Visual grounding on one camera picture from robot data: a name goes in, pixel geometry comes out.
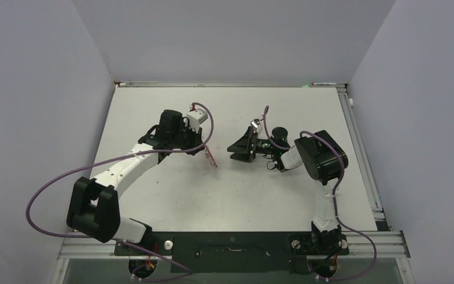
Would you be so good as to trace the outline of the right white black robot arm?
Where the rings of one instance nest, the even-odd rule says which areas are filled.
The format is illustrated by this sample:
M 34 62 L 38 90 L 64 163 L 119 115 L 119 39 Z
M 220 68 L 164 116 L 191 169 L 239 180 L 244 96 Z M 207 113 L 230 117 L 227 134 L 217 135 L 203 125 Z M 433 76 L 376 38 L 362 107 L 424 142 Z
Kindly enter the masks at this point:
M 295 145 L 288 143 L 288 131 L 284 127 L 273 128 L 267 139 L 258 136 L 258 130 L 249 126 L 245 134 L 227 148 L 232 160 L 252 162 L 262 154 L 271 159 L 280 172 L 303 166 L 314 180 L 316 205 L 311 222 L 310 245 L 319 254 L 331 254 L 344 247 L 342 228 L 337 220 L 337 190 L 348 158 L 325 130 L 310 137 L 300 137 Z

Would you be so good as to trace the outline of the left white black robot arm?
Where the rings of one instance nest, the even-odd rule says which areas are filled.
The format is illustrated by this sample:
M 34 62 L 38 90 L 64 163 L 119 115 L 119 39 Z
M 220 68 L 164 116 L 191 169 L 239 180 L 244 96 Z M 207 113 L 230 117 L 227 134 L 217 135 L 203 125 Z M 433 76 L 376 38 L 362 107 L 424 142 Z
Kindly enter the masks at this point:
M 151 227 L 133 218 L 122 217 L 119 199 L 146 171 L 160 164 L 173 150 L 195 155 L 205 149 L 201 124 L 209 118 L 206 110 L 192 108 L 186 114 L 166 109 L 133 146 L 127 157 L 104 172 L 73 186 L 67 212 L 67 226 L 102 243 L 129 241 L 137 254 L 148 253 L 153 245 Z

